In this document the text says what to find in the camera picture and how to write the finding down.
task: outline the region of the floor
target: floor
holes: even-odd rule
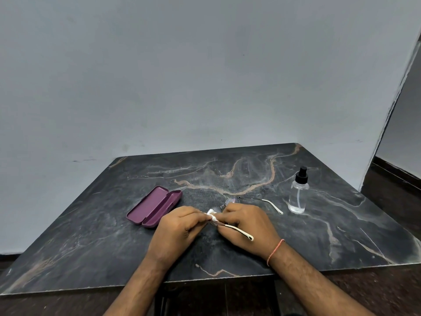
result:
[[[421,239],[421,190],[373,164],[362,193]],[[0,262],[0,270],[8,262]],[[329,273],[327,277],[378,316],[421,316],[421,265]],[[202,284],[170,292],[166,315],[270,316],[275,300],[282,315],[302,307],[281,282],[266,280]],[[0,315],[102,315],[120,288],[0,299]]]

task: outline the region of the table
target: table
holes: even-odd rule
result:
[[[306,165],[304,214],[288,211],[291,182]],[[231,196],[265,198],[277,232],[319,271],[421,263],[421,242],[299,144],[278,144],[114,160],[0,278],[1,295],[126,284],[153,230],[125,217],[154,186],[182,189],[179,205],[202,211]],[[208,225],[166,282],[270,276],[265,262]]]

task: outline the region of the finger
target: finger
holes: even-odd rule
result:
[[[197,223],[197,225],[196,226],[194,226],[191,230],[190,230],[190,232],[189,232],[189,239],[190,239],[190,241],[193,241],[193,239],[195,239],[196,238],[196,236],[197,236],[197,234],[199,234],[200,233],[200,231],[206,226],[206,223],[207,222],[200,222],[200,223]]]
[[[244,242],[247,241],[241,233],[226,226],[218,225],[218,232],[232,244],[241,248],[243,248]]]
[[[177,217],[184,217],[191,213],[201,213],[197,208],[192,206],[181,206],[172,211]]]
[[[240,204],[240,203],[229,203],[225,209],[224,209],[224,213],[225,212],[236,212],[239,211],[241,208],[243,208],[244,204]]]
[[[226,224],[239,224],[241,222],[241,212],[224,212],[224,213],[216,213],[214,215],[216,219],[220,222]]]
[[[212,217],[208,214],[205,214],[199,211],[198,213],[191,213],[180,219],[183,220],[184,229],[191,230],[193,227],[197,225],[197,223],[209,221],[212,219]]]

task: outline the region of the clear plastic bottle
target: clear plastic bottle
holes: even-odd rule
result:
[[[288,208],[295,214],[302,214],[306,209],[307,190],[310,188],[307,183],[308,179],[307,167],[302,166],[291,184],[288,200]]]

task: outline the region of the gray wall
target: gray wall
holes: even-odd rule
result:
[[[418,51],[376,156],[421,178],[421,55]]]
[[[2,0],[0,253],[127,154],[299,142],[361,186],[421,0]]]

